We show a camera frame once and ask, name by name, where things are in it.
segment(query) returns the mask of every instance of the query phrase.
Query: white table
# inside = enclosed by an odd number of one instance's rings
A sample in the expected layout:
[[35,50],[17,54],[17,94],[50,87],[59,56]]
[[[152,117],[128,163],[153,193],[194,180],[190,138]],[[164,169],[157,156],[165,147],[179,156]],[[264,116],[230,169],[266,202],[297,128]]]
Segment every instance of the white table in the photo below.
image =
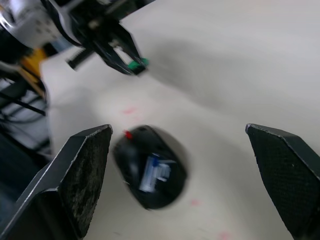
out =
[[85,239],[292,239],[245,125],[297,134],[320,153],[319,9],[318,0],[156,0],[123,21],[150,60],[140,77],[97,56],[75,72],[65,63],[75,48],[46,61],[55,153],[87,128],[111,124],[112,148],[123,130],[148,124],[187,154],[184,193],[154,211],[133,198],[109,154]]

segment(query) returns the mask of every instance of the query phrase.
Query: black computer mouse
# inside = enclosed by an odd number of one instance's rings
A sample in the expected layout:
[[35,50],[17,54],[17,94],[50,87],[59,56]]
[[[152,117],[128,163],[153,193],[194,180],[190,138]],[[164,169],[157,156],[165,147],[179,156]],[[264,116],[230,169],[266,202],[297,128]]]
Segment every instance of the black computer mouse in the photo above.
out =
[[112,152],[128,188],[145,209],[163,208],[182,192],[186,169],[152,127],[127,131]]

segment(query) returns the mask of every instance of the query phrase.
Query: textured gripper pad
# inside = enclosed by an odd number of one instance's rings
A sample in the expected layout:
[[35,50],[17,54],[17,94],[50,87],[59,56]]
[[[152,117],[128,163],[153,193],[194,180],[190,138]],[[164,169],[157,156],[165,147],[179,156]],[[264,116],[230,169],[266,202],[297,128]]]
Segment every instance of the textured gripper pad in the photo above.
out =
[[246,132],[273,204],[289,232],[300,236],[319,204],[320,182],[309,169],[310,162],[320,164],[319,156],[300,137],[279,129],[248,124]]

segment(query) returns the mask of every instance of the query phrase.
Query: yellow part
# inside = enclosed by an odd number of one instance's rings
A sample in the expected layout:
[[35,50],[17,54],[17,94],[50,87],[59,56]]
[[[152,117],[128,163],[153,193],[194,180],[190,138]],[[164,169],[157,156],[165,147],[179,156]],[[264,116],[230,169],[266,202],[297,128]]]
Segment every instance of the yellow part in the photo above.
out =
[[[47,55],[44,50],[42,49],[35,49],[33,50],[32,55],[30,56],[24,56],[21,60],[21,64],[33,72],[35,75],[37,75],[39,78],[41,76],[40,74],[40,62],[47,58]],[[28,72],[24,71],[25,74],[29,76],[29,79],[33,81],[34,83],[37,83],[38,80],[29,74]]]

